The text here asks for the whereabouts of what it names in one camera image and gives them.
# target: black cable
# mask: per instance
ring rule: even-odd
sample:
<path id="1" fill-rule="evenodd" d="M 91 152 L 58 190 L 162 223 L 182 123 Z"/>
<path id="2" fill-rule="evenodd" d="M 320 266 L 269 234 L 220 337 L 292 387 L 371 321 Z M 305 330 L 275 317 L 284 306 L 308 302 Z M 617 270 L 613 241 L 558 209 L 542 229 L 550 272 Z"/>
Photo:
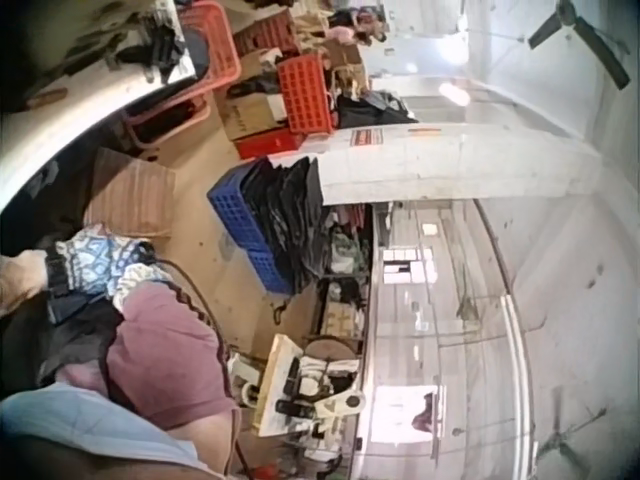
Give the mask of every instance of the black cable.
<path id="1" fill-rule="evenodd" d="M 207 301 L 204 299 L 204 295 L 202 295 L 202 293 L 200 292 L 198 287 L 196 287 L 196 284 L 191 279 L 191 277 L 187 274 L 187 272 L 185 272 L 182 269 L 182 267 L 180 267 L 180 265 L 178 265 L 175 262 L 172 262 L 171 260 L 165 260 L 163 258 L 156 258 L 156 262 L 158 262 L 161 265 L 170 266 L 171 268 L 176 270 L 182 276 L 182 278 L 184 278 L 187 281 L 187 283 L 189 284 L 191 289 L 196 293 L 196 296 L 198 297 L 198 299 L 200 299 L 200 303 L 202 303 L 202 306 L 204 307 L 205 312 L 207 313 L 207 315 L 211 319 L 211 323 L 213 323 L 213 328 L 215 328 L 218 331 L 218 334 L 219 334 L 218 337 L 222 340 L 222 342 L 224 344 L 223 345 L 224 349 L 227 352 L 229 352 L 229 346 L 227 345 L 227 342 L 225 341 L 224 337 L 222 336 L 222 330 L 220 329 L 220 324 L 218 323 L 216 318 L 213 316 L 213 312 L 211 311 L 211 308 L 209 308 L 209 304 L 207 303 Z M 247 476 L 247 478 L 249 480 L 255 480 L 255 478 L 253 477 L 253 474 L 251 473 L 251 469 L 249 468 L 249 464 L 247 463 L 247 460 L 245 459 L 245 456 L 242 453 L 242 449 L 240 448 L 240 443 L 237 440 L 236 440 L 235 447 L 236 447 L 236 454 L 238 455 L 238 459 L 240 460 L 240 463 L 242 464 L 242 468 L 244 470 L 245 475 Z"/>
<path id="2" fill-rule="evenodd" d="M 189 284 L 189 286 L 191 287 L 191 289 L 196 292 L 196 296 L 198 297 L 198 299 L 200 300 L 200 303 L 202 303 L 202 306 L 204 307 L 204 310 L 206 312 L 206 314 L 209 316 L 209 318 L 211 319 L 211 323 L 213 323 L 214 328 L 218 331 L 218 333 L 220 333 L 220 339 L 224 342 L 224 347 L 225 350 L 228 351 L 228 345 L 227 342 L 225 341 L 225 339 L 222 337 L 222 330 L 220 329 L 220 324 L 218 323 L 218 321 L 216 320 L 216 318 L 213 316 L 213 313 L 211 312 L 211 308 L 209 308 L 209 304 L 207 303 L 207 301 L 204 299 L 204 295 L 202 295 L 202 293 L 200 292 L 200 290 L 198 289 L 198 287 L 196 287 L 196 284 L 194 283 L 193 280 L 191 280 L 191 277 L 187 274 L 187 272 L 185 272 L 182 267 L 180 267 L 177 263 L 172 262 L 171 260 L 165 260 L 163 258 L 156 258 L 156 261 L 161 264 L 161 265 L 168 265 L 171 268 L 173 268 L 174 270 L 177 270 L 178 273 L 182 276 L 182 278 L 184 278 L 187 283 Z"/>

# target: clothing pile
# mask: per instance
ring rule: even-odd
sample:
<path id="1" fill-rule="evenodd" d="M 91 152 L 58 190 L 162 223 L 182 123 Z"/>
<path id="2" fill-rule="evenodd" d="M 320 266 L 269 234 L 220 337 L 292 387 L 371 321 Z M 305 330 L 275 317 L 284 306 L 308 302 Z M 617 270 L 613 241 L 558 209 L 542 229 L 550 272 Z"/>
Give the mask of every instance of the clothing pile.
<path id="1" fill-rule="evenodd" d="M 330 236 L 317 160 L 306 157 L 291 168 L 274 168 L 262 158 L 245 177 L 241 192 L 294 293 L 321 277 L 330 259 Z"/>
<path id="2" fill-rule="evenodd" d="M 367 92 L 359 100 L 340 95 L 337 104 L 339 128 L 418 123 L 400 99 L 385 91 Z"/>

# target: wooden surface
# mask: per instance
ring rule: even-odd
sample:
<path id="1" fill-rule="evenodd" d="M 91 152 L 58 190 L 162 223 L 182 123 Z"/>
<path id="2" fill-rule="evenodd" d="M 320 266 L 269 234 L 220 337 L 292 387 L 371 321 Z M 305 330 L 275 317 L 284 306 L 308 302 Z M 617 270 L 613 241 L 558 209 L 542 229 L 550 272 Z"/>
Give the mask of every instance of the wooden surface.
<path id="1" fill-rule="evenodd" d="M 302 349 L 286 335 L 278 334 L 273 340 L 262 382 L 258 406 L 253 416 L 253 429 L 259 437 L 273 437 L 289 432 L 308 430 L 312 421 L 292 419 L 276 412 L 276 402 L 284 397 L 291 363 L 302 356 Z"/>
<path id="2" fill-rule="evenodd" d="M 316 304 L 315 286 L 292 299 L 276 326 L 273 309 L 287 297 L 265 291 L 246 253 L 228 237 L 206 198 L 216 181 L 240 162 L 217 111 L 145 155 L 157 156 L 158 164 L 176 173 L 171 236 L 155 242 L 158 255 L 178 263 L 193 279 L 227 342 L 265 360 L 277 333 L 304 345 Z M 199 304 L 187 283 L 175 277 Z"/>

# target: patterned fabric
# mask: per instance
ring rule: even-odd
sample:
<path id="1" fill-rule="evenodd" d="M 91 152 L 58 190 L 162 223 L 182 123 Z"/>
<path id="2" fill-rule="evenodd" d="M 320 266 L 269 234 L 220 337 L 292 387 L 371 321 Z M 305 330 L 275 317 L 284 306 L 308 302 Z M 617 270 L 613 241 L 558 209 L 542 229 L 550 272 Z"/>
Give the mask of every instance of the patterned fabric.
<path id="1" fill-rule="evenodd" d="M 140 263 L 138 247 L 145 241 L 114 235 L 104 225 L 92 225 L 67 242 L 57 242 L 56 250 L 66 259 L 71 290 L 104 293 L 121 311 L 124 298 L 139 283 L 171 281 L 157 265 Z"/>
<path id="2" fill-rule="evenodd" d="M 142 282 L 171 283 L 171 275 L 162 270 L 158 265 L 144 265 L 135 263 L 125 268 L 124 274 L 116 284 L 116 291 L 113 295 L 113 306 L 122 313 L 124 300 L 129 296 L 134 288 Z"/>

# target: white machine part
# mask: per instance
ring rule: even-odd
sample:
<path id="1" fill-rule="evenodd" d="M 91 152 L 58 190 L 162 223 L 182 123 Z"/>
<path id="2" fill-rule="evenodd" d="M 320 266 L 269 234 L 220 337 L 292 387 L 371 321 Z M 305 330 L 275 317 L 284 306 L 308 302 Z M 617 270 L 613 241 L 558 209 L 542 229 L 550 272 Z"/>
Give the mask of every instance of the white machine part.
<path id="1" fill-rule="evenodd" d="M 364 410 L 366 399 L 359 390 L 347 390 L 338 395 L 325 398 L 313 404 L 317 419 L 346 417 L 357 415 Z"/>
<path id="2" fill-rule="evenodd" d="M 324 420 L 318 429 L 324 433 L 324 438 L 313 438 L 308 435 L 304 440 L 304 445 L 307 447 L 304 456 L 321 463 L 338 458 L 342 449 L 344 420 L 342 418 Z"/>
<path id="3" fill-rule="evenodd" d="M 360 360 L 339 360 L 327 363 L 324 360 L 303 356 L 300 359 L 300 393 L 313 397 L 323 386 L 329 386 L 328 376 L 332 373 L 355 373 L 359 366 Z"/>

